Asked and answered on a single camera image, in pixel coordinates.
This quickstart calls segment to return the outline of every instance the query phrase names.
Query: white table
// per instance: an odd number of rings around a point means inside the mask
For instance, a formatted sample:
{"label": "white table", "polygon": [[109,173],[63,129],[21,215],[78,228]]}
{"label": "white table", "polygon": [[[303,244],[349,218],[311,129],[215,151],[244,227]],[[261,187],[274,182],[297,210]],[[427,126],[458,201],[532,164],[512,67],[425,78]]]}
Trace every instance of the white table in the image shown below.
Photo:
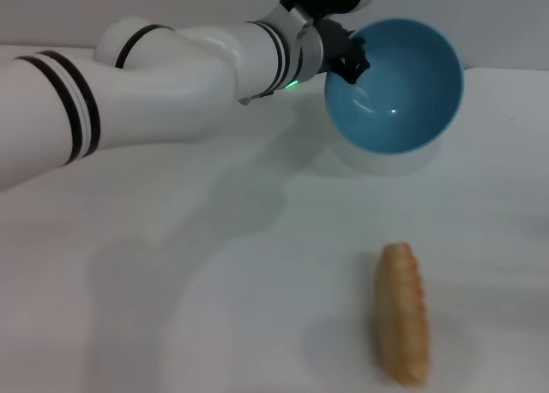
{"label": "white table", "polygon": [[425,391],[546,391],[549,72],[467,71],[433,154],[375,175],[332,147],[322,88],[0,194],[0,391],[400,391],[368,329],[377,254],[402,240],[431,314]]}

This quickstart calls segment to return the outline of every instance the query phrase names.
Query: white robotic arm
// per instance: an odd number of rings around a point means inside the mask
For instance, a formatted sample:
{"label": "white robotic arm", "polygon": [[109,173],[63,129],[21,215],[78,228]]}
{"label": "white robotic arm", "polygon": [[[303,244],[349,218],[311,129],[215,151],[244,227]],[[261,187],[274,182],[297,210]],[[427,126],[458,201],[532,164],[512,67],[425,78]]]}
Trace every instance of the white robotic arm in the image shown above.
{"label": "white robotic arm", "polygon": [[328,70],[369,67],[328,16],[364,0],[281,0],[263,20],[174,30],[137,17],[111,26],[94,61],[43,51],[0,66],[0,188],[102,148],[177,142],[243,104]]}

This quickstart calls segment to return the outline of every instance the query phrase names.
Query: black stripe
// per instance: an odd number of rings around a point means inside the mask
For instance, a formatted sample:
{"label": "black stripe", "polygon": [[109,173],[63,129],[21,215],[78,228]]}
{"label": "black stripe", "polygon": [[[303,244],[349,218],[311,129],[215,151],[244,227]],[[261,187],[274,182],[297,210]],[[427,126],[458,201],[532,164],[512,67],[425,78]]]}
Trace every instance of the black stripe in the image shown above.
{"label": "black stripe", "polygon": [[61,66],[67,70],[67,72],[69,73],[69,76],[71,76],[72,79],[75,81],[76,86],[78,87],[78,89],[82,94],[82,97],[84,98],[84,101],[86,101],[91,134],[90,134],[89,148],[87,149],[86,154],[84,154],[84,157],[89,156],[90,154],[93,154],[95,150],[97,150],[97,147],[100,144],[101,120],[100,120],[100,111],[99,111],[99,108],[97,107],[97,103],[95,102],[94,94],[92,93],[91,88],[88,86],[86,79],[81,74],[81,72],[65,56],[52,50],[41,51],[39,52],[39,54],[44,54],[49,58],[53,58],[55,61],[61,64]]}
{"label": "black stripe", "polygon": [[72,96],[63,81],[48,64],[32,56],[22,56],[17,59],[25,60],[40,70],[44,74],[45,78],[47,78],[51,85],[55,88],[59,99],[61,99],[61,102],[65,107],[67,117],[69,118],[70,132],[72,134],[72,150],[70,152],[69,159],[65,163],[65,165],[67,165],[78,157],[78,154],[82,148],[82,126],[75,102],[72,100]]}
{"label": "black stripe", "polygon": [[303,50],[299,52],[298,68],[295,70],[295,74],[293,75],[292,80],[290,80],[290,82],[295,82],[302,68],[303,68]]}
{"label": "black stripe", "polygon": [[267,27],[270,27],[275,33],[278,34],[278,36],[281,38],[282,41],[282,47],[284,47],[284,55],[286,56],[286,65],[284,66],[284,73],[282,74],[282,77],[280,80],[274,85],[274,90],[276,90],[283,82],[286,80],[286,76],[288,75],[288,70],[290,69],[290,49],[288,48],[288,44],[286,40],[284,39],[284,36],[281,35],[281,33],[276,29],[275,26],[273,26],[270,23],[262,21],[263,24],[265,24]]}
{"label": "black stripe", "polygon": [[263,93],[260,94],[260,96],[261,96],[263,94],[266,94],[266,93],[269,93],[270,91],[272,91],[273,88],[275,87],[276,83],[278,82],[278,79],[281,77],[281,72],[282,72],[282,49],[281,49],[281,45],[278,43],[278,40],[276,39],[275,34],[271,31],[271,29],[269,27],[265,26],[260,21],[252,21],[250,24],[256,24],[257,26],[261,27],[263,30],[265,30],[267,32],[267,34],[270,36],[270,38],[274,42],[274,47],[276,48],[276,55],[278,56],[278,68],[276,69],[276,76],[274,77],[274,80],[271,83],[271,85],[268,86],[268,88]]}
{"label": "black stripe", "polygon": [[114,64],[114,66],[117,69],[123,69],[126,58],[128,58],[131,49],[134,48],[134,45],[137,44],[137,41],[139,41],[145,34],[150,33],[151,31],[158,28],[168,28],[171,30],[171,28],[162,26],[160,24],[151,24],[149,26],[143,27],[141,30],[138,30],[134,35],[130,37],[128,41],[126,41],[126,44],[124,44],[124,47],[122,47],[122,50],[120,51],[120,54],[118,54],[117,62]]}

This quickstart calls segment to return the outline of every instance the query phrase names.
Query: bowl rim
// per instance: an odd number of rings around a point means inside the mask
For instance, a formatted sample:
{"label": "bowl rim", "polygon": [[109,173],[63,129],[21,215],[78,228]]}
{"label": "bowl rim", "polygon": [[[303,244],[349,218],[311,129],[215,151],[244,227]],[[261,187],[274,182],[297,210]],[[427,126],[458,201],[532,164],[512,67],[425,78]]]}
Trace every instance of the bowl rim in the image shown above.
{"label": "bowl rim", "polygon": [[[449,47],[452,49],[452,51],[454,52],[454,55],[455,55],[455,59],[458,63],[458,66],[460,68],[460,78],[461,78],[461,82],[462,82],[462,91],[461,91],[461,94],[460,94],[460,98],[459,100],[457,101],[457,105],[455,106],[455,111],[454,111],[454,114],[452,115],[452,117],[450,118],[450,120],[448,120],[448,123],[438,132],[438,134],[436,136],[434,136],[431,140],[429,140],[428,142],[424,142],[423,144],[420,144],[419,146],[416,146],[414,148],[409,148],[408,150],[402,150],[402,151],[397,151],[397,152],[386,152],[386,151],[376,151],[374,149],[371,149],[371,148],[366,148],[366,147],[363,147],[363,146],[359,146],[357,143],[355,143],[353,140],[351,140],[349,137],[346,136],[346,134],[343,132],[343,130],[341,129],[341,127],[338,125],[337,121],[334,120],[333,118],[333,115],[331,114],[330,112],[330,108],[328,106],[328,103],[326,102],[326,108],[328,109],[328,113],[329,113],[329,116],[330,116],[330,120],[332,121],[332,123],[335,125],[335,127],[337,128],[337,130],[341,133],[341,135],[345,138],[345,140],[347,142],[350,142],[354,147],[356,148],[360,148],[361,150],[364,150],[368,153],[373,153],[373,154],[379,154],[379,155],[399,155],[399,154],[406,154],[406,153],[412,153],[413,151],[416,151],[416,150],[419,150],[420,148],[423,148],[425,146],[427,146],[428,144],[431,144],[432,142],[434,142],[435,140],[437,140],[448,128],[449,126],[452,124],[452,122],[454,121],[455,119],[455,116],[457,115],[457,113],[460,111],[460,108],[462,106],[462,101],[463,101],[463,95],[465,93],[465,69],[463,69],[463,63],[462,63],[462,60],[460,59],[460,56],[459,56],[459,53],[457,52],[457,49],[454,47],[454,45],[452,44],[452,42],[448,39],[448,37],[446,37],[445,34],[443,34],[438,28],[434,27],[432,24],[428,23],[428,22],[425,22],[425,21],[421,21],[421,20],[417,20],[417,19],[414,19],[414,18],[407,18],[407,17],[388,17],[388,18],[382,18],[380,20],[376,20],[376,21],[373,21],[373,22],[369,22],[368,24],[365,24],[363,27],[361,28],[357,28],[356,30],[353,31],[353,33],[349,36],[349,37],[354,37],[355,35],[361,33],[362,31],[366,30],[367,28],[369,27],[373,27],[377,24],[381,24],[383,22],[386,22],[386,21],[405,21],[405,22],[413,22],[413,23],[416,23],[416,24],[420,24],[422,27],[427,27],[427,28],[430,28],[432,31],[434,31],[435,33],[437,33],[439,36],[441,36],[444,41],[446,41],[446,43],[449,45]],[[326,75],[326,81],[324,83],[324,99],[327,100],[328,97],[327,97],[327,92],[328,92],[328,85],[329,85],[329,78],[331,76],[334,76],[335,73],[332,73],[332,72],[329,72],[327,75]]]}

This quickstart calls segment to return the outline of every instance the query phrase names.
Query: white background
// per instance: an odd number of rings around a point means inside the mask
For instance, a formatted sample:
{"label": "white background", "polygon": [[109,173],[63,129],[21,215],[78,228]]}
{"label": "white background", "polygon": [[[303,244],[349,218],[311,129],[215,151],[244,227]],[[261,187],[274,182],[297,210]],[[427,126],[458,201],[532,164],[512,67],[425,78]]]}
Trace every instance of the white background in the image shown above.
{"label": "white background", "polygon": [[[261,17],[277,0],[0,0],[0,43],[94,45],[123,15],[174,27]],[[549,69],[547,0],[374,0],[342,17],[359,27],[404,15],[439,27],[466,66]]]}
{"label": "white background", "polygon": [[0,391],[401,393],[368,329],[377,256],[402,240],[431,324],[417,391],[546,391],[549,73],[465,80],[429,154],[363,155],[365,172],[340,159],[318,76],[202,142],[2,192]]}

